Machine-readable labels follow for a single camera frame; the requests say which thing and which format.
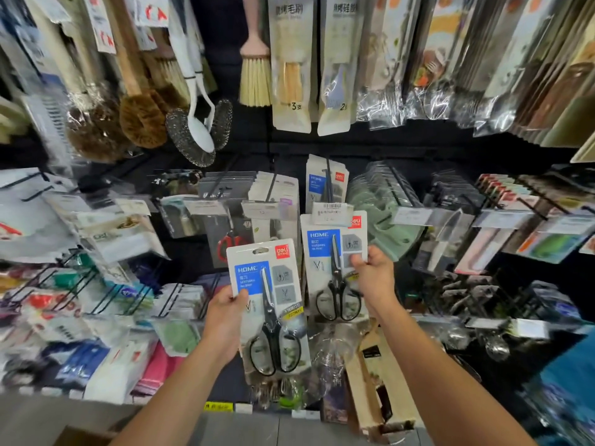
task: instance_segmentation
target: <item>forearm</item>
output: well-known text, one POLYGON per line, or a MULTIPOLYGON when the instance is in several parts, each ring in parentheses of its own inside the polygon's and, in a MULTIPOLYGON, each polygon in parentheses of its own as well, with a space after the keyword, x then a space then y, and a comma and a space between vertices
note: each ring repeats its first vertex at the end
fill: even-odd
POLYGON ((517 421, 425 334, 387 301, 380 324, 437 446, 535 446, 517 421))
POLYGON ((223 364, 201 341, 111 446, 185 446, 223 364))

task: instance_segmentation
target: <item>hand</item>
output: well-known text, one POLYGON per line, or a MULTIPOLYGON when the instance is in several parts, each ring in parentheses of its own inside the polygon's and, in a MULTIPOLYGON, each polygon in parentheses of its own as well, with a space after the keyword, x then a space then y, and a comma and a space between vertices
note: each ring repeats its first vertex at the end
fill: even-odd
POLYGON ((368 263, 360 254, 351 255, 351 265, 359 274, 359 290, 370 315, 378 318, 384 307, 397 301, 394 293, 393 262, 376 246, 368 247, 368 263))
POLYGON ((236 356, 240 347, 240 325, 247 303, 248 290, 240 291, 234 299, 230 285, 215 294, 209 302, 202 340, 215 345, 221 367, 236 356))

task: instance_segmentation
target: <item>person's left hand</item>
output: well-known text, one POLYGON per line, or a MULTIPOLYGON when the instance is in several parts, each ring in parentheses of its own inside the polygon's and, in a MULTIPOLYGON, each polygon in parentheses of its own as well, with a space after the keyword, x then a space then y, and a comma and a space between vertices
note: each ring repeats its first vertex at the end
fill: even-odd
POLYGON ((234 299, 231 285, 215 294, 209 302, 202 340, 215 345, 221 366, 229 363, 240 347, 240 325, 247 303, 248 290, 240 291, 234 299))

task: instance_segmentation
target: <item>person's right hand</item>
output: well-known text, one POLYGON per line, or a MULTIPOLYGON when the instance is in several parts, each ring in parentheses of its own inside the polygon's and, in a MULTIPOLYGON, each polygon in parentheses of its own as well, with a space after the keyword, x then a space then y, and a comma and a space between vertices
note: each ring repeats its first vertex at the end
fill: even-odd
POLYGON ((359 274, 359 290, 370 315, 378 319, 383 308, 393 304, 394 294, 393 262, 376 246, 368 247, 368 262, 360 254, 351 255, 351 265, 359 274))

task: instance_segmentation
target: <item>black-handled scissors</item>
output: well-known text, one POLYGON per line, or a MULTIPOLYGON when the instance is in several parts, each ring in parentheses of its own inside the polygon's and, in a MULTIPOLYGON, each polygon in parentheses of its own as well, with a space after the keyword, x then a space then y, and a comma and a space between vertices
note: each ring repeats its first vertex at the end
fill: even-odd
POLYGON ((290 358, 290 365, 283 366, 280 341, 281 323, 279 322, 279 318, 275 313, 275 306, 274 302, 272 301, 271 288, 268 286, 267 270, 265 268, 261 269, 261 279, 262 307, 264 310, 264 323, 262 324, 261 332, 264 334, 265 342, 268 343, 270 366, 258 366, 256 362, 259 360, 255 360, 255 356, 258 357, 259 352, 260 355, 262 355, 262 350, 257 347, 259 339, 262 338, 260 334, 251 340, 249 345, 249 355, 252 366, 254 366, 254 369, 257 370, 258 374, 269 377, 274 375, 277 371, 287 373, 298 367, 300 359, 302 358, 302 344, 299 338, 293 335, 291 332, 288 331, 283 334, 283 338, 291 341, 294 344, 293 349, 295 352, 297 352, 294 357, 290 358))
POLYGON ((332 237, 331 248, 331 280, 328 282, 328 288, 316 293, 316 308, 318 313, 328 321, 336 321, 339 317, 347 322, 353 321, 362 311, 362 294, 350 288, 343 278, 343 272, 339 266, 336 235, 332 237), (332 310, 328 300, 332 301, 332 310))

